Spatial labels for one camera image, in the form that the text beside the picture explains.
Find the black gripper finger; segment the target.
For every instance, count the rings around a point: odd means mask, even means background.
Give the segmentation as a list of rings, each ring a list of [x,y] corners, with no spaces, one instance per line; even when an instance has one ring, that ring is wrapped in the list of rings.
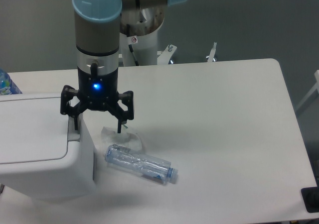
[[[79,102],[71,105],[71,100],[76,97]],[[75,130],[79,130],[79,115],[86,110],[86,101],[79,90],[74,89],[69,85],[65,85],[61,92],[60,113],[68,115],[74,120]]]
[[[134,119],[134,92],[116,92],[105,102],[105,108],[118,120],[117,133],[121,133],[122,125]]]

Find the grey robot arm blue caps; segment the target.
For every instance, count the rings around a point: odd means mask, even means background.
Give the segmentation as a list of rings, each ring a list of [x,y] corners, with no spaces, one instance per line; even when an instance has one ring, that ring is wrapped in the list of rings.
[[[109,112],[118,126],[134,119],[134,93],[118,92],[120,20],[123,12],[187,0],[72,0],[74,8],[79,88],[61,92],[60,112],[80,129],[86,111]]]

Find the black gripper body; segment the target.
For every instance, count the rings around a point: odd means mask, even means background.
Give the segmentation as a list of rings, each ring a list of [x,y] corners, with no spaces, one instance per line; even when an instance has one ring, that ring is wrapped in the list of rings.
[[[76,105],[77,112],[86,109],[92,111],[119,112],[118,104],[118,70],[93,77],[91,74],[78,69],[79,90]]]

